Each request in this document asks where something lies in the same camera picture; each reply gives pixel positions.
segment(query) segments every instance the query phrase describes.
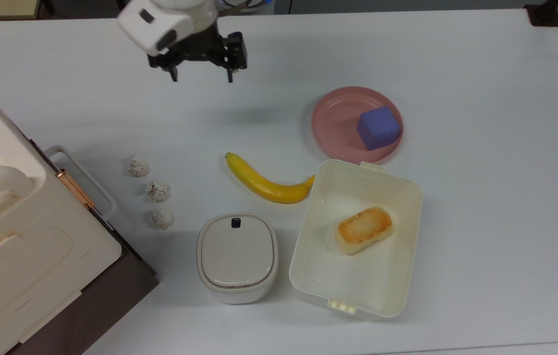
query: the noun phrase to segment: white storage box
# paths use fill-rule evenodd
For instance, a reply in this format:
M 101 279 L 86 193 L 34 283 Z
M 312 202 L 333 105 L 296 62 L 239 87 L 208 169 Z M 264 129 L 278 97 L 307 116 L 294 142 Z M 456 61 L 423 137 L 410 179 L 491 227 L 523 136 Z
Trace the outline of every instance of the white storage box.
M 324 162 L 290 264 L 297 297 L 364 320 L 398 315 L 407 299 L 421 202 L 418 184 L 385 174 L 380 166 Z M 335 240 L 338 224 L 373 206 L 391 214 L 392 234 L 344 254 Z
M 79 297 L 120 253 L 0 110 L 0 355 Z

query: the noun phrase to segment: white crumpled ball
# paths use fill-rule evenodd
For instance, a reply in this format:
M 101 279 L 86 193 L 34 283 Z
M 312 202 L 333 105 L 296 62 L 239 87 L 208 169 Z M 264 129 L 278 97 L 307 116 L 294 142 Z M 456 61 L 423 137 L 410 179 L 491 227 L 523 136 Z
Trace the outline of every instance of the white crumpled ball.
M 163 231 L 173 224 L 173 213 L 166 210 L 155 210 L 152 212 L 154 224 Z
M 145 188 L 149 198 L 156 202 L 164 202 L 169 198 L 169 185 L 164 182 L 150 182 Z
M 142 178 L 143 176 L 149 174 L 149 166 L 146 162 L 141 160 L 141 158 L 132 155 L 130 159 L 132 159 L 132 164 L 130 164 L 130 166 L 127 168 L 127 170 L 130 172 L 130 175 L 137 178 Z

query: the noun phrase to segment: toast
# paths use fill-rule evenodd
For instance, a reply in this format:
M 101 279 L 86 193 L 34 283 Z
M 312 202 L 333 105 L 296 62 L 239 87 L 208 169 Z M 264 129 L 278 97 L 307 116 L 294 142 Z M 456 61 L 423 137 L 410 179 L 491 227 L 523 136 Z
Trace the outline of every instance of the toast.
M 371 207 L 347 218 L 338 225 L 335 240 L 347 255 L 355 254 L 376 241 L 391 235 L 391 215 L 381 207 Z

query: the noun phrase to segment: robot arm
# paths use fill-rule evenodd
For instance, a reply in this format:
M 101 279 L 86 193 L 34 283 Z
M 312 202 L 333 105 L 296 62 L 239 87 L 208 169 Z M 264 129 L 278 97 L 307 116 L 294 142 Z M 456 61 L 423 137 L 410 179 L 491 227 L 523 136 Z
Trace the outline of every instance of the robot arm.
M 121 29 L 148 54 L 152 68 L 178 81 L 182 61 L 209 61 L 233 73 L 247 67 L 241 32 L 226 38 L 218 32 L 213 0 L 131 0 L 118 16 Z

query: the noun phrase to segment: small white container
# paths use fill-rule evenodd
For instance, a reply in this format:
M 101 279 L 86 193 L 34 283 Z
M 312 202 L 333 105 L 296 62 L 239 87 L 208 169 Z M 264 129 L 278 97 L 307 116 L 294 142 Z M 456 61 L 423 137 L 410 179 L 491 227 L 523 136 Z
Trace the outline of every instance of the small white container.
M 263 297 L 274 281 L 278 263 L 276 236 L 259 215 L 217 216 L 198 236 L 200 280 L 225 303 L 249 303 Z

